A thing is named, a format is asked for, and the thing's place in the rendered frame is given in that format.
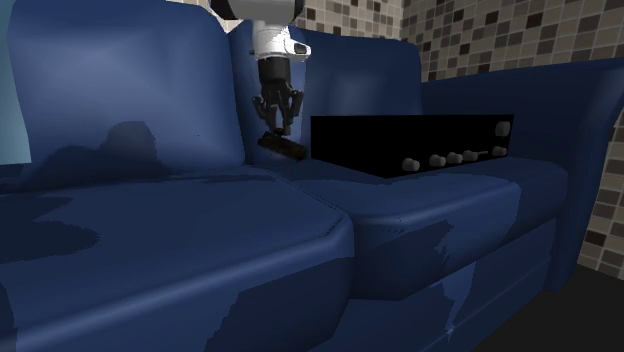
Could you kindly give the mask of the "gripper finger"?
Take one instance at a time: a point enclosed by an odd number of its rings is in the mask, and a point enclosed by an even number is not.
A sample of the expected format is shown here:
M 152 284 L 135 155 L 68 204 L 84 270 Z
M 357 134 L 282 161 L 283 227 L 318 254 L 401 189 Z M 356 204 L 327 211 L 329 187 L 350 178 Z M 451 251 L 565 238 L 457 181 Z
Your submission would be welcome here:
M 276 127 L 276 110 L 277 108 L 261 96 L 255 96 L 252 98 L 252 104 L 258 114 L 258 116 L 266 123 L 269 128 Z
M 291 125 L 299 114 L 304 93 L 301 90 L 289 89 L 279 91 L 279 109 L 282 117 L 281 135 L 291 134 Z

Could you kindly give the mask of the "blue sofa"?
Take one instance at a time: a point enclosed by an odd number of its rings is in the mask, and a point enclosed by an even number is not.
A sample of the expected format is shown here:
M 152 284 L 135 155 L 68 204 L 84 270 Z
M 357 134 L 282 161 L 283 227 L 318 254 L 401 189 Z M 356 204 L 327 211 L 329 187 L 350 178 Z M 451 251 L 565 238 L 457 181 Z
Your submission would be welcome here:
M 0 0 L 0 352 L 470 352 L 569 278 L 624 58 L 425 82 L 294 29 L 302 161 L 258 145 L 252 26 L 168 0 Z M 313 116 L 514 116 L 506 156 L 382 178 Z

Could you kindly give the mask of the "black remote control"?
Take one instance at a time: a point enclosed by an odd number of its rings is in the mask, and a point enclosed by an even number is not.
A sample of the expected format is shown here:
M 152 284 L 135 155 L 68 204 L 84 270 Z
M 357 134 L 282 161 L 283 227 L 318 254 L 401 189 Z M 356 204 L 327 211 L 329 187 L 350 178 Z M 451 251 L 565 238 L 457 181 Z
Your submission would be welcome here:
M 303 160 L 307 155 L 307 150 L 303 145 L 272 132 L 265 132 L 258 140 L 258 145 L 296 160 Z

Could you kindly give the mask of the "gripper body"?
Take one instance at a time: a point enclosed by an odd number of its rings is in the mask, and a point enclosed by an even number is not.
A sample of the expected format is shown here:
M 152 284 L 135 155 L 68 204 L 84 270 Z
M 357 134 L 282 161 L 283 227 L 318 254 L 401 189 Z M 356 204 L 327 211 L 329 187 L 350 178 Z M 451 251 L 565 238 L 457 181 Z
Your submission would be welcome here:
M 289 105 L 291 62 L 285 57 L 268 57 L 257 61 L 263 101 L 267 105 Z

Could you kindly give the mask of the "black box with grey knobs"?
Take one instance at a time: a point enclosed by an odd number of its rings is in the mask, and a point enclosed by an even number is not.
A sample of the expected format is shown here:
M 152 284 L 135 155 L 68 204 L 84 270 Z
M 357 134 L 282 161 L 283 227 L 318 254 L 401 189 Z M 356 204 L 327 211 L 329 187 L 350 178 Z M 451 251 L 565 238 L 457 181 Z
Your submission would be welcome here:
M 507 155 L 514 116 L 313 116 L 311 157 L 382 178 Z

